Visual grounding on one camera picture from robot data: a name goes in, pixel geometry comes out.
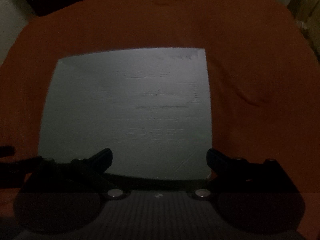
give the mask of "ribbed black surface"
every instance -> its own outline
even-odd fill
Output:
[[[210,203],[185,192],[132,192],[128,198],[110,201],[84,228],[60,235],[24,232],[16,239],[303,239],[296,232],[260,236],[241,232],[223,221]]]

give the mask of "scratched gray surface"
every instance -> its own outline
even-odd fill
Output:
[[[203,179],[211,145],[204,49],[130,49],[58,61],[39,155],[65,163],[109,147],[109,173]]]
[[[207,201],[185,192],[133,191],[109,201],[79,230],[58,235],[22,232],[14,240],[304,240],[295,231],[258,235],[226,223]]]

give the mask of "orange fabric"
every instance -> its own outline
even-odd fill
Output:
[[[34,19],[0,68],[0,144],[36,156],[42,109],[62,57],[111,49],[205,48],[213,146],[276,158],[304,195],[299,231],[320,229],[320,68],[273,0],[85,0]]]

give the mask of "white panel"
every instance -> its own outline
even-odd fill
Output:
[[[108,147],[110,173],[203,179],[211,145],[204,49],[120,50],[58,62],[39,155],[69,162]]]

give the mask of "screw head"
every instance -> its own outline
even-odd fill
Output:
[[[242,161],[242,160],[244,160],[243,157],[234,157],[234,159],[237,160],[237,161]]]
[[[123,194],[123,191],[118,188],[113,188],[113,189],[108,190],[107,194],[110,197],[120,197]]]
[[[201,188],[201,189],[197,189],[195,191],[195,194],[198,196],[198,197],[209,197],[211,192],[207,189],[204,189],[204,188]]]

